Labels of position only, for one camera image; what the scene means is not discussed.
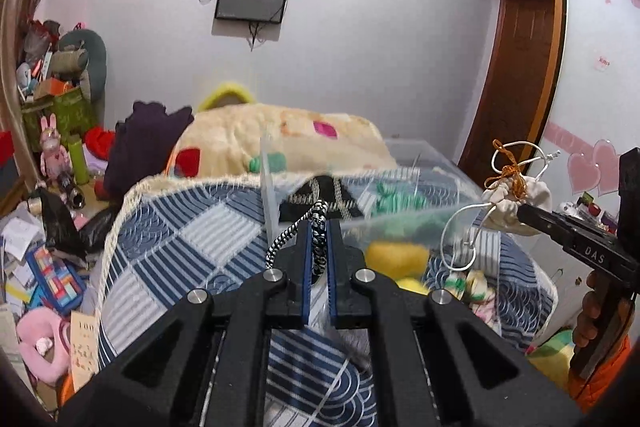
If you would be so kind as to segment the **right hand on gripper handle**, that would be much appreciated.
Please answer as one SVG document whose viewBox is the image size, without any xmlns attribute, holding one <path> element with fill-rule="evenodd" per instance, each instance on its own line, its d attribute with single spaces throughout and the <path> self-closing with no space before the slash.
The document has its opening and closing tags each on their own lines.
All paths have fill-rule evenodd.
<svg viewBox="0 0 640 427">
<path fill-rule="evenodd" d="M 592 340 L 596 339 L 599 332 L 596 321 L 601 314 L 602 299 L 596 291 L 598 284 L 599 273 L 592 271 L 587 277 L 587 286 L 590 291 L 582 299 L 582 309 L 578 314 L 576 326 L 573 329 L 573 341 L 577 350 L 587 347 Z M 624 337 L 627 335 L 630 322 L 634 317 L 634 304 L 628 299 L 623 299 L 618 305 L 617 314 L 620 324 L 618 324 L 614 336 L 617 340 L 613 348 L 614 351 L 620 347 Z"/>
</svg>

